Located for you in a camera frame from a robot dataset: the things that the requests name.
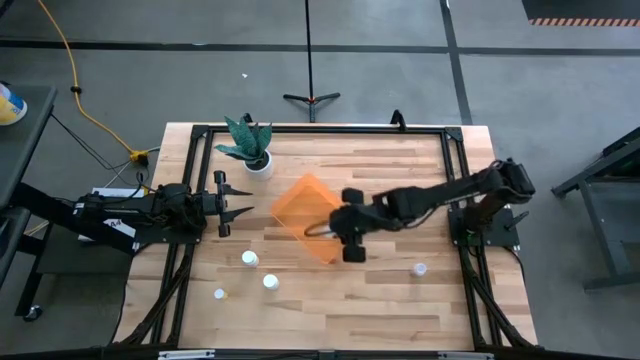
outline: concrete floor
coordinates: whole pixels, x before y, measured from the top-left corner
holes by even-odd
[[[299,0],[49,1],[70,39],[219,44],[304,44]],[[533,27],[519,0],[449,0],[459,46],[640,48],[640,28]],[[311,0],[316,44],[446,46],[438,0]],[[0,19],[0,37],[57,40],[34,0]],[[304,122],[281,99],[306,94],[300,52],[74,51],[85,108],[137,148],[160,143],[169,121],[214,121],[250,112],[260,121]],[[527,167],[538,193],[519,226],[527,291],[541,345],[637,357],[640,286],[585,294],[582,282],[605,275],[581,198],[548,191],[638,126],[638,57],[462,56],[474,124],[488,125],[496,154]],[[55,113],[114,162],[125,153],[76,111],[62,50],[0,49],[0,77],[53,84]],[[314,54],[317,94],[343,96],[319,122],[385,123],[399,108],[409,123],[461,124],[449,55]],[[77,197],[112,174],[78,151],[51,123],[28,169],[28,182]],[[131,177],[133,172],[124,176]],[[12,316],[30,266],[19,256],[0,291],[0,353],[106,344],[122,301],[122,276],[46,276],[41,319]]]

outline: butcher block tabletop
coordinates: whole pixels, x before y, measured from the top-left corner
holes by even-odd
[[[154,187],[182,181],[192,126],[167,124]],[[461,128],[471,172],[487,167],[494,160],[488,128]],[[233,144],[233,140],[218,133],[216,144]],[[457,159],[453,143],[450,148]],[[338,197],[345,187],[361,189],[369,202],[371,195],[395,187],[445,182],[439,137],[274,132],[269,150],[275,169],[266,182],[249,180],[242,162],[213,150],[209,171],[225,171],[231,186],[254,194],[228,196],[229,208],[255,208],[231,223],[231,236],[226,238],[218,237],[217,218],[208,220],[193,258],[181,348],[473,349],[460,261],[451,245],[446,208],[438,209],[417,229],[365,235],[367,261],[361,264],[319,262],[271,216],[273,203],[305,174],[313,174]],[[206,187],[216,188],[212,174]],[[131,333],[157,299],[167,249],[154,244],[133,259],[116,341]],[[242,263],[245,250],[258,255],[257,268]],[[536,343],[518,263],[502,248],[487,248],[487,261],[497,303],[521,334]],[[427,265],[426,275],[411,276],[416,263]],[[275,291],[262,285],[268,273],[280,281]],[[228,293],[226,299],[214,298],[218,288]],[[486,310],[480,300],[478,304],[483,334],[489,340]],[[171,306],[164,336],[173,314]]]

